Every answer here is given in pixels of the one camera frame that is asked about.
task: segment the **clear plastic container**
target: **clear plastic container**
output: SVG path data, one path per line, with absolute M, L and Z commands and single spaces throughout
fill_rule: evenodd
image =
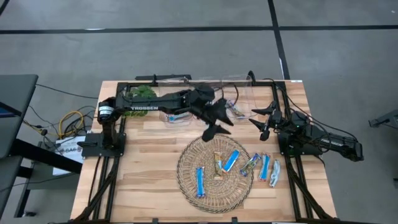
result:
M 159 80 L 159 96 L 168 93 L 175 93 L 181 90 L 192 90 L 189 80 L 186 78 L 170 78 Z M 166 114 L 160 111 L 159 119 L 163 121 L 168 128 L 187 126 L 192 122 L 191 113 L 183 113 L 180 115 Z
M 158 81 L 159 96 L 176 91 L 195 89 L 195 86 L 206 84 L 215 90 L 215 103 L 220 98 L 228 101 L 226 112 L 233 123 L 249 122 L 248 118 L 255 116 L 251 110 L 256 108 L 254 93 L 251 86 L 251 78 L 247 75 L 229 75 L 220 79 L 205 77 L 199 80 L 187 80 L 186 78 L 171 78 Z M 169 115 L 160 112 L 160 120 L 165 122 L 167 127 L 178 127 L 189 125 L 192 122 L 192 114 Z M 195 118 L 195 123 L 199 126 L 206 126 L 205 122 Z

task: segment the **floor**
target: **floor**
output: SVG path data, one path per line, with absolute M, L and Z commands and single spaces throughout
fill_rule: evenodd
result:
M 100 29 L 191 26 L 272 26 L 262 0 L 0 0 L 2 30 Z M 280 26 L 398 24 L 394 0 L 278 0 Z M 317 119 L 347 130 L 363 144 L 365 161 L 324 155 L 336 211 L 342 220 L 398 220 L 397 130 L 373 129 L 368 120 L 398 108 L 397 29 L 282 30 L 290 78 L 303 80 Z M 76 94 L 98 95 L 103 80 L 188 73 L 194 78 L 247 73 L 282 79 L 273 30 L 214 32 L 113 32 L 102 34 L 0 34 L 3 74 L 35 73 L 39 83 Z M 37 87 L 31 106 L 58 121 L 72 109 L 95 105 Z M 42 124 L 28 111 L 30 123 Z M 22 127 L 19 138 L 40 136 Z M 75 189 L 36 190 L 27 209 L 36 217 L 12 218 L 22 187 L 14 187 L 0 223 L 48 223 L 69 219 Z

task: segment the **table leg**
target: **table leg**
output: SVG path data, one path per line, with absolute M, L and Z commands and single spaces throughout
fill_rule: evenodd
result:
M 20 166 L 17 176 L 29 179 L 32 175 L 32 172 L 33 172 L 32 168 Z
M 80 174 L 82 164 L 54 152 L 15 139 L 11 149 L 12 155 L 19 155 L 26 159 L 42 162 L 50 166 Z

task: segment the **wire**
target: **wire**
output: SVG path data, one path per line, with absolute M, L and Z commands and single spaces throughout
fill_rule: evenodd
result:
M 235 98 L 234 105 L 236 105 L 236 103 L 238 102 L 238 99 L 239 99 L 239 90 L 238 90 L 238 88 L 236 87 L 235 84 L 234 84 L 234 87 L 235 87 L 235 90 L 236 90 L 236 98 Z
M 63 154 L 58 150 L 58 147 L 56 144 L 54 144 L 51 140 L 48 139 L 47 136 L 43 136 L 48 142 L 51 142 L 52 146 L 54 147 L 53 151 L 57 151 L 61 156 L 63 156 Z
M 31 106 L 29 106 L 30 108 L 32 108 L 32 110 L 34 111 L 34 113 L 36 114 L 36 116 L 37 117 L 39 117 L 42 121 L 44 121 L 44 122 L 47 122 L 47 123 L 50 123 L 49 121 L 46 121 L 46 120 L 44 120 L 44 119 L 42 119 L 37 113 L 36 113 L 36 111 L 33 109 L 33 107 L 31 107 Z M 95 106 L 91 106 L 91 105 L 86 105 L 86 106 L 82 106 L 81 108 L 79 108 L 79 109 L 77 109 L 77 111 L 81 111 L 82 109 L 84 109 L 84 108 L 93 108 L 93 109 L 96 109 L 96 107 Z M 69 115 L 67 118 L 65 118 L 63 121 L 66 121 L 67 119 L 69 119 L 69 118 L 71 118 L 73 116 L 73 114 L 71 114 L 71 115 Z M 48 126 L 42 126 L 41 128 L 49 128 L 50 126 L 55 126 L 55 125 L 57 125 L 57 124 L 59 124 L 60 122 L 57 122 L 57 123 L 50 123 L 50 125 L 48 125 Z
M 87 112 L 86 114 L 84 114 L 83 115 L 83 118 L 85 118 L 85 117 L 87 117 L 87 118 L 89 118 L 89 119 L 91 119 L 91 120 L 93 120 L 93 118 L 91 117 L 91 116 L 89 116 L 88 114 L 90 114 L 91 112 L 94 112 L 94 110 L 91 110 L 91 111 L 89 111 L 89 112 Z M 77 118 L 77 119 L 75 119 L 74 121 L 72 121 L 70 124 L 68 124 L 68 126 L 64 129 L 64 133 L 67 133 L 67 132 L 69 132 L 69 128 L 71 128 L 72 129 L 72 133 L 70 133 L 70 134 L 66 134 L 64 137 L 69 137 L 71 134 L 77 134 L 77 135 L 79 135 L 79 132 L 80 131 L 82 131 L 82 130 L 84 130 L 86 133 L 87 133 L 87 130 L 86 130 L 86 127 L 89 127 L 89 126 L 86 126 L 86 123 L 85 123 L 85 120 L 83 119 L 83 127 L 82 128 L 78 128 L 78 127 L 76 127 L 75 126 L 75 124 L 78 122 L 80 120 L 80 118 Z
M 16 186 L 19 186 L 19 185 L 24 185 L 24 184 L 41 184 L 41 183 L 44 183 L 44 182 L 47 182 L 47 181 L 51 181 L 51 180 L 57 180 L 57 179 L 65 178 L 65 177 L 70 177 L 70 176 L 72 176 L 72 175 L 76 175 L 76 174 L 64 175 L 64 176 L 61 176 L 61 177 L 56 177 L 56 178 L 47 179 L 47 180 L 42 180 L 42 181 L 37 181 L 37 182 L 28 182 L 28 183 L 14 184 L 14 185 L 12 185 L 12 186 L 9 186 L 9 187 L 6 187 L 6 188 L 1 189 L 0 192 L 3 192 L 3 191 L 5 191 L 5 190 L 7 190 L 7 189 L 10 189 L 10 188 L 13 188 L 13 187 L 16 187 Z
M 42 117 L 40 117 L 40 115 L 36 112 L 36 110 L 35 110 L 31 105 L 29 105 L 29 108 L 32 109 L 33 113 L 35 113 L 36 116 L 37 116 L 39 119 L 41 119 L 42 121 L 44 121 L 44 122 L 50 124 L 51 127 L 53 127 L 53 129 L 54 129 L 55 132 L 57 133 L 57 136 L 59 136 L 58 131 L 57 131 L 57 129 L 55 128 L 55 124 L 51 123 L 50 121 L 44 120 Z
M 100 160 L 101 160 L 101 157 L 99 156 L 98 160 L 97 160 L 97 163 L 95 165 L 94 176 L 93 176 L 93 181 L 91 183 L 90 194 L 88 195 L 88 205 L 87 206 L 90 206 L 91 195 L 93 194 L 93 187 L 94 187 L 94 183 L 95 183 L 95 177 L 97 176 L 98 165 L 100 164 Z
M 66 118 L 68 115 L 70 115 L 70 114 L 78 114 L 78 115 L 80 115 L 80 123 L 79 123 L 79 125 L 77 126 L 77 128 L 79 128 L 79 127 L 83 124 L 84 117 L 83 117 L 83 114 L 82 114 L 81 112 L 79 112 L 79 111 L 71 111 L 71 112 L 67 113 L 67 114 L 60 120 L 60 123 L 58 124 L 59 138 L 60 138 L 60 139 L 62 139 L 62 138 L 64 137 L 64 135 L 73 133 L 73 131 L 70 131 L 70 132 L 68 132 L 68 133 L 63 133 L 63 132 L 62 132 L 62 123 L 63 123 L 63 121 L 65 120 L 65 118 Z
M 308 117 L 312 118 L 314 121 L 316 121 L 316 122 L 318 122 L 319 124 L 322 124 L 322 125 L 324 125 L 324 126 L 326 126 L 326 127 L 328 127 L 328 128 L 331 128 L 331 129 L 340 131 L 340 132 L 342 132 L 342 133 L 346 133 L 346 134 L 352 136 L 352 137 L 355 139 L 355 141 L 358 142 L 358 140 L 356 139 L 356 137 L 355 137 L 353 134 L 351 134 L 351 133 L 349 133 L 349 132 L 347 132 L 347 131 L 338 129 L 338 128 L 334 128 L 334 127 L 332 127 L 332 126 L 330 126 L 330 125 L 327 125 L 327 124 L 325 124 L 325 123 L 322 123 L 322 122 L 320 122 L 319 120 L 315 119 L 313 116 L 309 115 L 307 112 L 305 112 L 303 109 L 301 109 L 299 106 L 297 106 L 297 105 L 293 102 L 293 100 L 288 96 L 288 94 L 286 93 L 286 91 L 285 91 L 283 88 L 281 88 L 281 87 L 275 82 L 275 80 L 273 80 L 273 79 L 271 79 L 271 78 L 264 78 L 263 80 L 271 80 L 271 81 L 282 91 L 282 93 L 289 99 L 289 101 L 290 101 L 295 107 L 297 107 L 301 112 L 305 113 Z
M 319 159 L 323 163 L 323 166 L 326 167 L 325 161 L 323 161 L 323 159 L 320 156 L 318 156 L 318 155 L 313 155 L 313 156 L 315 156 L 317 159 Z
M 43 135 L 43 132 L 42 132 L 43 130 L 38 128 L 38 126 L 31 125 L 26 120 L 23 120 L 22 122 L 24 124 L 28 125 L 29 127 L 31 127 L 33 130 L 37 131 L 39 134 Z M 46 133 L 46 134 L 51 134 L 51 135 L 54 135 L 54 136 L 58 136 L 58 134 L 54 134 L 54 133 Z
M 62 90 L 57 90 L 57 89 L 54 89 L 54 88 L 51 88 L 51 87 L 48 87 L 48 86 L 45 86 L 45 85 L 41 85 L 41 84 L 36 84 L 36 85 L 37 85 L 37 86 L 44 87 L 44 88 L 48 88 L 48 89 L 50 89 L 50 90 L 58 91 L 58 92 L 60 92 L 60 93 L 72 95 L 72 96 L 78 96 L 78 97 L 82 97 L 82 98 L 98 100 L 98 97 L 82 96 L 82 95 L 77 95 L 77 94 L 74 94 L 74 93 L 68 93 L 68 92 L 65 92 L 65 91 L 62 91 Z

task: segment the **wooden tabletop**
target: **wooden tabletop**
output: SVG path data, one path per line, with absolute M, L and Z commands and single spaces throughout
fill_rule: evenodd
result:
M 117 81 L 103 82 L 99 100 L 114 96 L 117 84 Z M 303 83 L 286 81 L 286 87 L 295 104 L 309 113 Z M 272 101 L 270 87 L 256 86 L 252 92 L 257 108 L 269 106 Z M 233 127 L 223 125 L 232 133 L 230 137 L 242 144 L 251 156 L 256 152 L 268 152 L 271 154 L 271 164 L 278 159 L 281 172 L 276 187 L 271 188 L 269 182 L 257 181 L 260 169 L 260 165 L 257 165 L 252 189 L 242 205 L 232 212 L 212 214 L 191 206 L 176 180 L 176 166 L 181 152 L 187 144 L 201 136 L 205 127 L 194 120 L 188 126 L 168 128 L 159 119 L 159 113 L 150 111 L 145 117 L 128 118 L 126 121 L 126 150 L 120 160 L 111 222 L 151 222 L 153 218 L 158 218 L 160 222 L 230 222 L 232 217 L 237 217 L 241 222 L 295 221 L 285 162 L 279 153 L 276 134 L 271 131 L 269 139 L 262 142 L 258 129 L 251 123 L 235 123 Z M 266 120 L 266 116 L 261 115 L 253 118 Z M 96 119 L 92 130 L 101 132 Z M 87 206 L 97 159 L 87 158 L 83 163 L 71 218 L 77 217 Z M 323 209 L 335 217 L 323 164 L 313 156 L 302 156 L 302 160 L 309 191 Z M 101 163 L 93 194 L 98 186 Z M 302 217 L 305 217 L 303 197 L 299 189 L 297 192 Z M 108 191 L 101 203 L 100 218 L 104 218 L 107 195 Z

